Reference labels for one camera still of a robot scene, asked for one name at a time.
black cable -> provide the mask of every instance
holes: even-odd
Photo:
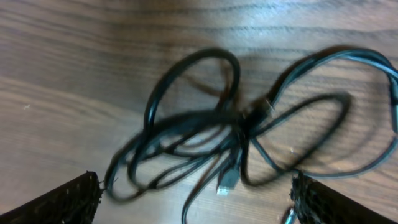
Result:
[[[180,76],[188,67],[192,66],[197,61],[204,58],[220,58],[229,62],[232,67],[233,82],[229,88],[228,95],[219,101],[216,108],[213,110],[191,111],[177,114],[169,118],[155,121],[155,114],[160,100],[164,96],[168,87],[172,82]],[[378,52],[369,49],[354,49],[349,47],[333,47],[321,51],[319,53],[310,55],[297,63],[290,66],[276,81],[271,91],[264,97],[264,100],[247,116],[242,112],[237,111],[231,107],[231,102],[238,90],[240,67],[237,58],[228,51],[223,49],[206,49],[196,52],[176,63],[158,82],[147,103],[144,114],[144,128],[143,130],[132,138],[122,149],[120,149],[112,158],[111,164],[105,175],[104,184],[107,189],[107,194],[117,202],[128,202],[137,199],[148,190],[160,190],[177,183],[184,177],[195,172],[201,166],[206,164],[217,156],[228,153],[229,156],[221,165],[216,167],[210,174],[203,178],[203,181],[195,187],[187,201],[183,206],[182,223],[187,222],[187,213],[189,206],[192,204],[196,196],[205,188],[205,186],[218,175],[234,175],[236,172],[227,172],[228,170],[240,170],[240,178],[243,184],[248,186],[262,186],[276,178],[280,177],[286,172],[298,172],[296,168],[305,159],[309,158],[325,141],[330,139],[332,134],[344,121],[351,106],[351,96],[347,92],[327,93],[315,96],[311,99],[305,100],[298,105],[291,107],[285,113],[277,118],[269,121],[262,126],[264,121],[268,121],[269,113],[274,109],[283,91],[293,84],[298,78],[305,75],[310,70],[323,65],[334,59],[347,59],[361,63],[368,64],[375,68],[382,70],[390,81],[390,106],[391,106],[391,120],[392,129],[395,133],[398,130],[398,73],[392,67],[391,63]],[[257,137],[261,134],[266,134],[276,126],[286,122],[293,115],[300,110],[320,101],[336,101],[340,104],[340,113],[336,117],[335,122],[330,128],[323,133],[311,147],[306,150],[306,153],[293,161],[287,167],[278,166],[272,158],[268,155],[266,150],[259,144]],[[208,128],[215,126],[229,126],[231,131],[220,141],[220,143],[209,149],[206,152],[182,152],[176,149],[190,138],[194,137],[199,132],[205,131]],[[173,142],[169,146],[163,146],[161,139],[165,136],[178,135],[182,136],[178,141]],[[253,181],[248,176],[248,154],[249,142],[252,142],[264,160],[275,169],[275,175],[264,177],[260,180]],[[352,177],[370,171],[380,164],[382,164],[394,152],[398,143],[394,136],[390,146],[375,160],[369,164],[348,172],[340,172],[334,174],[317,174],[312,172],[304,172],[304,174],[316,178],[344,178]],[[156,158],[161,154],[168,154],[170,156],[181,158],[181,164],[171,167],[148,184],[140,183],[136,179],[136,170],[138,166],[145,161]],[[136,186],[136,193],[127,197],[119,196],[113,189],[114,179],[118,169],[122,166],[127,166],[127,176],[130,182]],[[182,173],[177,176],[170,177],[176,171],[183,169]]]

wooden desk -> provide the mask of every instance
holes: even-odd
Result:
[[[112,155],[141,129],[156,81],[184,55],[209,46],[236,54],[242,66],[238,105],[244,107],[266,93],[286,66],[327,46],[369,47],[398,65],[397,9],[393,0],[1,0],[0,212],[86,170],[104,176]],[[199,63],[165,95],[159,117],[212,107],[216,97],[197,86],[222,89],[219,74],[225,71],[216,60]],[[349,121],[308,169],[354,168],[385,149],[393,135],[386,80],[367,66],[333,62],[285,92],[276,113],[335,89],[355,97]],[[292,157],[333,110],[332,104],[318,105],[260,140],[273,156]],[[260,175],[270,168],[255,155],[250,169]],[[147,166],[143,178],[165,163],[170,161]],[[323,182],[398,220],[397,163],[395,153],[374,172]],[[199,176],[129,205],[104,197],[95,223],[178,223]],[[215,196],[215,185],[192,205],[190,224],[279,223],[291,204],[289,176],[263,189],[239,183],[224,198]]]

tangled cable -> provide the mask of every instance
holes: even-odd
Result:
[[[227,96],[222,98],[213,110],[190,111],[155,122],[157,107],[169,86],[188,67],[204,58],[225,59],[231,65],[233,81]],[[143,130],[134,138],[132,138],[112,158],[111,164],[109,165],[104,179],[104,185],[106,187],[107,194],[117,202],[128,202],[134,200],[148,190],[164,189],[182,180],[192,172],[195,172],[212,158],[229,153],[229,156],[222,161],[218,167],[213,169],[212,172],[207,174],[207,176],[204,177],[201,185],[198,188],[195,188],[188,196],[182,210],[182,223],[186,224],[189,206],[194,201],[196,196],[205,188],[205,186],[218,175],[223,175],[229,170],[237,170],[238,177],[240,176],[243,184],[248,186],[261,186],[275,180],[286,172],[298,172],[299,170],[296,167],[309,156],[311,156],[311,154],[314,153],[322,144],[324,144],[325,141],[327,141],[342,124],[351,106],[351,96],[347,92],[335,92],[318,95],[291,107],[271,121],[268,121],[269,113],[270,110],[273,110],[283,91],[288,86],[293,84],[294,81],[317,66],[323,65],[334,59],[347,59],[365,63],[382,70],[387,75],[390,83],[389,93],[392,130],[397,133],[398,72],[391,65],[388,59],[379,52],[369,49],[351,47],[332,47],[305,57],[290,66],[278,78],[270,92],[266,95],[264,100],[262,100],[261,104],[258,105],[252,112],[245,115],[231,106],[231,102],[238,90],[240,78],[240,67],[237,58],[232,53],[223,49],[205,49],[195,52],[176,63],[168,70],[168,72],[155,86],[147,102],[144,114]],[[284,123],[295,113],[306,106],[321,101],[335,101],[340,104],[340,113],[335,119],[334,123],[327,131],[325,131],[325,133],[323,133],[322,137],[320,137],[314,144],[312,144],[312,146],[305,150],[305,154],[303,156],[299,157],[296,161],[293,161],[287,167],[282,168],[278,166],[271,159],[265,149],[259,144],[256,139],[257,136],[271,131],[273,128]],[[206,152],[185,152],[176,150],[181,144],[187,142],[199,132],[215,126],[230,127],[230,132],[228,135],[223,138],[215,147]],[[172,144],[169,144],[168,146],[163,146],[160,143],[160,140],[165,136],[175,135],[181,136],[181,138]],[[273,169],[275,169],[275,175],[265,177],[257,181],[253,181],[249,178],[248,154],[250,142],[252,142],[252,144],[256,147],[264,160]],[[394,136],[388,148],[379,157],[371,161],[369,164],[355,170],[333,174],[318,174],[303,170],[300,171],[305,175],[316,179],[334,179],[357,176],[382,164],[393,153],[397,143],[397,138]],[[136,170],[138,165],[161,154],[169,154],[174,157],[179,157],[183,159],[183,162],[163,171],[148,184],[140,183],[136,178]],[[119,196],[114,192],[113,189],[116,172],[122,166],[127,166],[127,176],[129,181],[137,188],[136,193],[127,197]],[[178,170],[183,170],[183,172],[167,179],[168,176],[174,174]]]

cable plug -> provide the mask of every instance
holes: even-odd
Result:
[[[239,166],[233,166],[218,177],[217,195],[227,196],[233,190],[240,178]]]

metal connector tip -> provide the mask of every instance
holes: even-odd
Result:
[[[218,187],[217,188],[217,195],[227,196],[229,194],[229,188],[227,187]]]
[[[297,218],[297,213],[295,212],[294,208],[291,208],[283,224],[293,224],[296,218]]]

